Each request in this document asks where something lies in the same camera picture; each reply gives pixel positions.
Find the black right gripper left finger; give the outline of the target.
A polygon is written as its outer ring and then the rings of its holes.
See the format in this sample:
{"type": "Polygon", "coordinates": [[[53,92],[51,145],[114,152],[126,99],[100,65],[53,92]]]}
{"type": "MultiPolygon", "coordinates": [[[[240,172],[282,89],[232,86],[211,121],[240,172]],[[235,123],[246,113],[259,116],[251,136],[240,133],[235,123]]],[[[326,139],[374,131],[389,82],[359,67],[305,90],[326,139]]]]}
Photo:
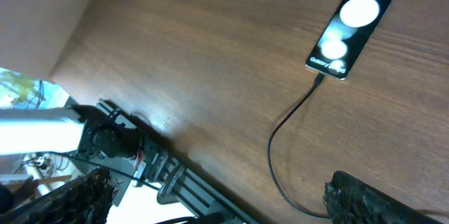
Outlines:
{"type": "Polygon", "coordinates": [[[99,168],[1,216],[7,224],[105,224],[115,182],[108,169],[99,168]]]}

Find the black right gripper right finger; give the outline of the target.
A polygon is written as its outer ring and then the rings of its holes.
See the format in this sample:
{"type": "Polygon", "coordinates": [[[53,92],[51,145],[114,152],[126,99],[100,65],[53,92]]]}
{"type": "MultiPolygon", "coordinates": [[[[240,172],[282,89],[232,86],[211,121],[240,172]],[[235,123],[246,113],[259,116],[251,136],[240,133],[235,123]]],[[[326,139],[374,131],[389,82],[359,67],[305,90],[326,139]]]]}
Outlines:
{"type": "Polygon", "coordinates": [[[325,184],[323,201],[333,224],[441,224],[344,171],[325,184]]]}

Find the black Galaxy smartphone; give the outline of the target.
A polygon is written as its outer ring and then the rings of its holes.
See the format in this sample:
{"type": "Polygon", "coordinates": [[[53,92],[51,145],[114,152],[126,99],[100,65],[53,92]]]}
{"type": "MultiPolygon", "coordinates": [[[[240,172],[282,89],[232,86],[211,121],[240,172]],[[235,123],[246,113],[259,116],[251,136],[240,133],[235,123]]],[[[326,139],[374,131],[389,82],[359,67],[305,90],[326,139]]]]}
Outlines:
{"type": "Polygon", "coordinates": [[[305,65],[344,80],[393,0],[341,0],[305,65]]]}

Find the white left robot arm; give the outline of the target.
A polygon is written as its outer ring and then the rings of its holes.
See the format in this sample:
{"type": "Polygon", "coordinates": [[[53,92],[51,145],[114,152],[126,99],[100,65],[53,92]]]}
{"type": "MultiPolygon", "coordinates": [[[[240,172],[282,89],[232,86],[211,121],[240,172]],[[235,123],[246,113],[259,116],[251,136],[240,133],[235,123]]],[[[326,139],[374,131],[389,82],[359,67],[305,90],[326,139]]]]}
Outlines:
{"type": "Polygon", "coordinates": [[[137,129],[90,105],[1,110],[1,153],[73,152],[84,159],[130,159],[143,149],[137,129]]]}

